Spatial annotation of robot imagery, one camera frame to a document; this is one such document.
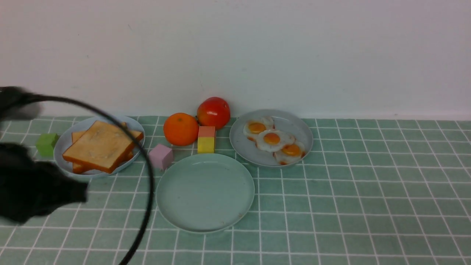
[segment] empty plate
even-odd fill
[[[117,119],[119,122],[125,122],[129,130],[142,132],[144,134],[144,138],[141,140],[140,143],[141,145],[144,144],[144,141],[146,139],[146,133],[144,132],[144,128],[139,122],[126,116],[116,116],[114,118]],[[59,140],[57,141],[56,146],[54,147],[54,159],[56,160],[57,165],[67,175],[73,176],[73,177],[89,177],[89,178],[104,177],[104,176],[111,175],[111,174],[108,174],[99,170],[89,170],[82,174],[75,174],[74,172],[72,172],[72,163],[67,162],[62,158],[62,154],[72,145],[72,133],[88,130],[93,125],[93,123],[97,120],[111,123],[110,121],[102,117],[88,118],[86,120],[83,120],[75,124],[71,128],[69,128],[65,133],[63,133],[60,136]],[[121,165],[117,167],[115,171],[113,171],[113,174],[123,170],[124,168],[127,168],[129,165],[132,164],[134,160],[136,160],[136,158],[139,156],[139,153],[140,153],[139,149],[136,147],[134,148],[132,152],[134,156],[131,158],[131,160],[121,163]]]
[[[291,133],[296,140],[304,144],[306,155],[310,152],[313,144],[312,132],[309,126],[303,120],[291,113],[276,109],[261,109],[249,112],[238,118],[232,125],[229,133],[229,139],[232,147],[243,159],[263,167],[283,167],[298,163],[300,160],[288,164],[280,165],[273,157],[273,153],[259,150],[255,147],[255,143],[244,135],[243,129],[245,123],[249,120],[260,119],[264,116],[273,118],[275,128],[280,131]]]
[[[188,232],[226,229],[244,217],[255,185],[249,171],[219,154],[187,157],[163,174],[155,198],[162,216]]]

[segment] egg white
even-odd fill
[[[269,116],[261,117],[259,119],[254,119],[254,120],[250,120],[250,121],[246,122],[245,125],[244,125],[243,133],[247,137],[247,139],[249,139],[251,141],[255,141],[255,139],[258,136],[257,133],[252,133],[249,130],[249,125],[252,124],[252,123],[261,123],[261,124],[265,125],[266,130],[275,128],[273,119],[272,119],[272,117],[269,117]]]
[[[275,133],[276,135],[278,135],[280,137],[279,143],[272,145],[265,142],[263,138],[265,137],[265,135],[269,133]],[[285,133],[280,130],[270,129],[270,130],[263,131],[259,135],[257,135],[257,138],[255,138],[255,146],[262,151],[276,152],[276,151],[281,150],[286,145],[293,144],[295,141],[296,141],[295,137],[290,133],[287,133],[287,132]]]
[[[282,150],[279,150],[273,153],[273,157],[276,159],[277,163],[281,165],[292,164],[299,161],[301,158],[304,157],[304,155],[306,155],[306,150],[302,142],[296,141],[294,144],[299,146],[300,154],[298,156],[289,156],[285,154]]]

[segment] toast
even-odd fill
[[[72,133],[72,144],[74,144],[86,131],[80,131],[80,132],[73,132]],[[131,160],[131,158],[134,156],[132,152],[129,152],[129,154],[124,158],[123,162]],[[72,163],[72,172],[75,174],[82,174],[84,172],[87,172],[89,170],[92,170],[93,168],[89,168],[87,166],[78,164],[78,163]]]
[[[142,132],[131,131],[131,134],[138,141],[144,138]],[[62,157],[67,162],[111,174],[133,148],[133,142],[120,128],[96,121]]]

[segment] white wall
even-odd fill
[[[234,115],[469,118],[471,1],[4,0],[0,84],[129,115],[221,96]]]

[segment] fried egg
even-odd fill
[[[250,120],[245,123],[244,135],[247,139],[255,141],[257,135],[261,132],[274,128],[275,125],[273,124],[273,119],[271,117],[261,117],[260,119]]]
[[[259,133],[255,138],[255,147],[262,151],[276,152],[296,141],[293,135],[275,129]]]
[[[294,142],[294,144],[286,145],[278,152],[273,153],[273,157],[281,165],[287,165],[294,163],[306,155],[304,144],[300,141]]]

